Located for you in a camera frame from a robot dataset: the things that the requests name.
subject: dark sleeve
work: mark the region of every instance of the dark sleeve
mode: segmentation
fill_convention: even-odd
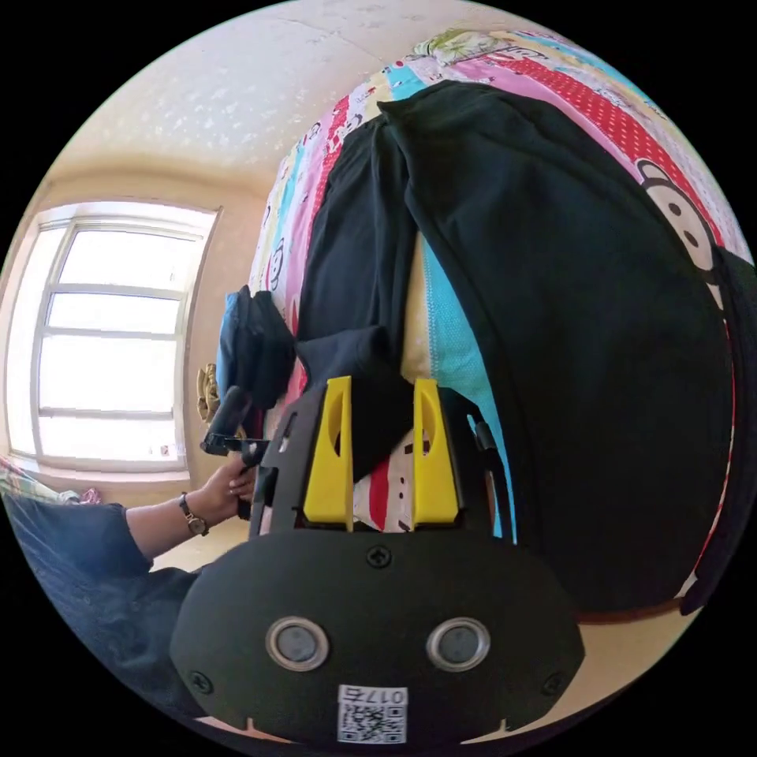
[[[121,505],[63,505],[3,495],[13,531],[34,565],[68,565],[93,580],[148,573]]]

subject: window frame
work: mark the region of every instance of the window frame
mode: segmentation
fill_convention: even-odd
[[[142,213],[127,212],[127,209],[142,210]],[[35,327],[32,337],[32,359],[30,375],[30,410],[32,420],[32,439],[35,453],[30,454],[13,447],[10,435],[7,413],[4,413],[6,439],[9,443],[9,451],[13,458],[20,463],[31,463],[33,466],[49,468],[52,470],[70,470],[82,473],[103,474],[175,474],[177,478],[188,474],[188,458],[186,453],[187,429],[185,427],[185,364],[188,348],[189,317],[192,310],[192,301],[197,287],[200,270],[207,252],[213,229],[218,221],[220,209],[196,210],[179,206],[170,206],[149,200],[122,200],[92,202],[79,206],[64,206],[51,208],[48,211],[38,213],[32,220],[29,232],[33,235],[30,252],[23,264],[23,270],[19,278],[21,283],[27,274],[30,260],[38,235],[47,230],[65,229],[63,238],[55,252],[53,263],[47,271],[47,277],[43,286],[40,299],[39,311],[36,314]],[[190,223],[180,220],[182,215],[202,215],[205,223]],[[159,289],[143,286],[128,285],[98,285],[98,284],[65,284],[60,282],[60,277],[73,246],[76,234],[81,230],[117,231],[128,233],[149,233],[150,235],[185,239],[196,243],[196,252],[192,264],[189,267],[187,280],[181,287],[176,289]],[[8,339],[13,328],[17,298],[20,286],[13,293],[13,302],[10,313]],[[151,296],[162,299],[175,300],[179,303],[177,319],[172,334],[150,334],[142,332],[106,331],[106,330],[82,330],[48,326],[53,296],[63,293],[81,294],[125,294],[131,296]],[[141,337],[151,341],[172,341],[176,345],[176,354],[173,368],[173,408],[170,412],[126,412],[126,411],[99,411],[99,410],[76,410],[74,408],[44,408],[39,402],[39,369],[42,357],[43,339],[53,335],[76,335],[105,338],[135,338]],[[7,376],[8,350],[4,350],[3,369]],[[172,420],[175,429],[177,459],[172,461],[110,461],[90,460],[75,457],[57,457],[41,453],[42,441],[39,430],[40,417],[77,417],[77,418],[103,418],[113,420]]]

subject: colorful bedsheet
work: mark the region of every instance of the colorful bedsheet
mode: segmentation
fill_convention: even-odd
[[[63,502],[81,502],[75,491],[53,491],[2,456],[0,456],[0,494],[34,499],[37,502],[50,502],[55,505]]]
[[[675,125],[644,93],[594,55],[558,37],[517,30],[492,34],[504,39],[505,47],[473,60],[442,66],[435,58],[411,55],[387,66],[339,100],[282,161],[268,198],[249,285],[252,292],[272,292],[293,333],[312,221],[345,136],[379,115],[378,103],[407,98],[442,79],[486,83],[552,103],[644,186],[700,268],[711,267],[708,251],[713,242],[752,262],[716,181]],[[719,303],[719,292],[710,289]],[[402,372],[411,381],[436,379],[478,404],[507,468],[507,450],[483,359],[433,250],[420,237],[408,295]],[[298,365],[287,394],[268,414],[268,433],[303,387],[304,373]],[[408,436],[383,466],[356,484],[356,519],[384,531],[408,530],[411,486],[412,439]],[[512,514],[513,503],[509,506]],[[513,518],[515,538],[516,529]],[[494,530],[501,535],[498,522]]]

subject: beige wall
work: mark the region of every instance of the beige wall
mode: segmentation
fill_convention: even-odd
[[[200,267],[189,319],[188,350],[185,355],[185,433],[191,482],[158,477],[146,483],[125,481],[118,476],[89,476],[72,480],[54,472],[35,477],[56,490],[83,490],[95,486],[106,499],[133,505],[159,502],[188,486],[198,487],[222,462],[200,450],[203,424],[196,411],[197,371],[215,362],[218,330],[224,309],[224,295],[247,283],[267,190],[245,183],[239,174],[178,164],[156,163],[156,158],[127,162],[111,159],[69,166],[65,173],[48,177],[40,186],[21,222],[21,239],[35,214],[50,207],[92,200],[155,200],[184,207],[220,211]],[[6,265],[0,291],[8,283]],[[9,308],[0,313],[0,333],[7,334]],[[4,382],[0,381],[4,399]]]

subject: window pane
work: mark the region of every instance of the window pane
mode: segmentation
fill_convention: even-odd
[[[175,341],[45,337],[39,405],[73,410],[169,412]]]
[[[40,418],[42,452],[80,460],[171,462],[177,459],[172,420]]]
[[[114,294],[56,294],[47,324],[62,329],[172,334],[178,312],[179,300]]]
[[[80,231],[61,283],[116,284],[185,291],[197,265],[197,243],[129,231]]]
[[[30,394],[32,340],[47,276],[64,234],[65,229],[50,229],[37,236],[21,279],[11,320],[6,374],[10,445],[17,452],[27,454],[35,452]]]

